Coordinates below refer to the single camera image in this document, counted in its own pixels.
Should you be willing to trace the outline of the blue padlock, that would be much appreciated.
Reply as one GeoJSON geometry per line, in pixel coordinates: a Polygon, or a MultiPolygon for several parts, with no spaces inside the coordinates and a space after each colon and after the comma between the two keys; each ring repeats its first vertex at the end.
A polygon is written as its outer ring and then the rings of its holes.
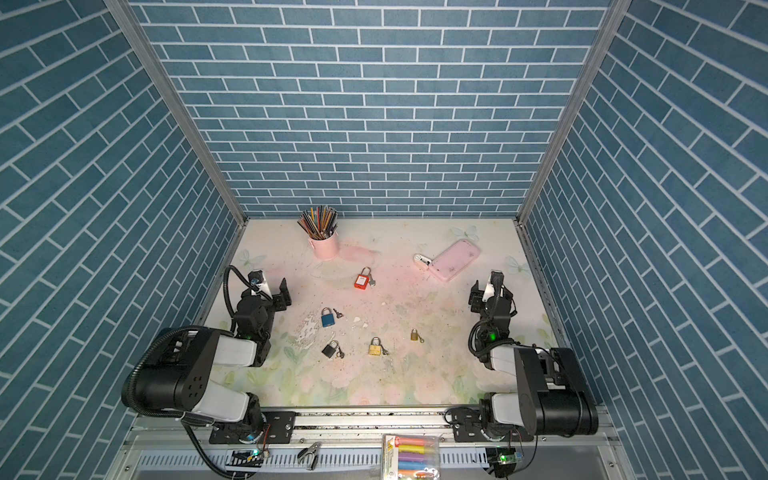
{"type": "Polygon", "coordinates": [[[323,307],[321,310],[321,325],[323,328],[331,327],[335,324],[335,316],[333,311],[328,307],[323,307]]]}

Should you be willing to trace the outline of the small black padlock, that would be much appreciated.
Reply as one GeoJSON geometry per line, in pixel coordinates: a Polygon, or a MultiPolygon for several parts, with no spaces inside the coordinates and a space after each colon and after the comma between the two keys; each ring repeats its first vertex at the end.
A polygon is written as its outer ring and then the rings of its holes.
{"type": "Polygon", "coordinates": [[[321,353],[331,359],[334,357],[342,358],[343,355],[340,352],[339,343],[336,340],[331,340],[321,351],[321,353]]]}

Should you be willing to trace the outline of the red padlock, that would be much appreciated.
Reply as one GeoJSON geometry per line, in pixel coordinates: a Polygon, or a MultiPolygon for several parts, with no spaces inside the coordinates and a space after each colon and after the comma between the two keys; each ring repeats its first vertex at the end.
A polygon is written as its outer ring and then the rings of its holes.
{"type": "Polygon", "coordinates": [[[371,268],[366,266],[357,275],[353,286],[360,290],[366,290],[371,283],[371,268]]]}

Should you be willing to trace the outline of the large brass padlock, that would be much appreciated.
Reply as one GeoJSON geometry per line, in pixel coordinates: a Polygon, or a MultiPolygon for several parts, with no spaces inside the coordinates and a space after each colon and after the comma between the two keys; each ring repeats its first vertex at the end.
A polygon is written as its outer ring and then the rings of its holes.
{"type": "Polygon", "coordinates": [[[368,346],[368,354],[371,356],[382,356],[384,349],[379,337],[373,337],[368,346]]]}

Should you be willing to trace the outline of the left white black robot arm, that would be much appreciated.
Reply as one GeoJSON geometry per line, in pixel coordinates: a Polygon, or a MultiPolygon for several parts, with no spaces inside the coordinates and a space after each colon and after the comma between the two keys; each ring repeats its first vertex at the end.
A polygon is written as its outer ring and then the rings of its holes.
{"type": "Polygon", "coordinates": [[[222,292],[230,327],[161,330],[125,380],[121,400],[146,417],[243,429],[249,442],[264,428],[258,397],[223,386],[211,372],[217,365],[262,366],[275,314],[292,299],[285,280],[273,292],[261,270],[243,275],[232,265],[225,268],[222,292]]]}

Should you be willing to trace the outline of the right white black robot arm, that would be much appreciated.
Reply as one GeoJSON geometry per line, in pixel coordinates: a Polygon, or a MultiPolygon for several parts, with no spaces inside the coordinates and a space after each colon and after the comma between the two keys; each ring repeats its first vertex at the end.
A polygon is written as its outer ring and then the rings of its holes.
{"type": "Polygon", "coordinates": [[[528,437],[596,434],[597,407],[573,350],[511,337],[517,307],[504,275],[493,271],[485,287],[474,285],[468,305],[479,315],[468,336],[469,352],[487,369],[512,375],[516,388],[481,399],[482,428],[493,433],[522,428],[528,437]]]}

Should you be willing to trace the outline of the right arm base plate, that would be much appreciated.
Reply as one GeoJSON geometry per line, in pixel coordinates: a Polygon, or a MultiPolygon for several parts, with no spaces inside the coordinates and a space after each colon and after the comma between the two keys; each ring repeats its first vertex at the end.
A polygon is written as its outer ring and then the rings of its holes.
{"type": "Polygon", "coordinates": [[[534,436],[523,426],[495,422],[489,413],[468,406],[453,406],[443,412],[443,420],[458,443],[468,442],[530,442],[534,436]]]}

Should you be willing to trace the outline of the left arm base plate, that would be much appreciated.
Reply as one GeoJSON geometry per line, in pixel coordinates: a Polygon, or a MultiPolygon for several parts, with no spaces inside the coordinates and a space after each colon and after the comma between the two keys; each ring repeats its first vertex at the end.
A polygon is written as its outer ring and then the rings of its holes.
{"type": "Polygon", "coordinates": [[[209,442],[231,445],[288,444],[295,420],[294,411],[266,411],[255,416],[247,415],[239,422],[215,422],[209,442]]]}

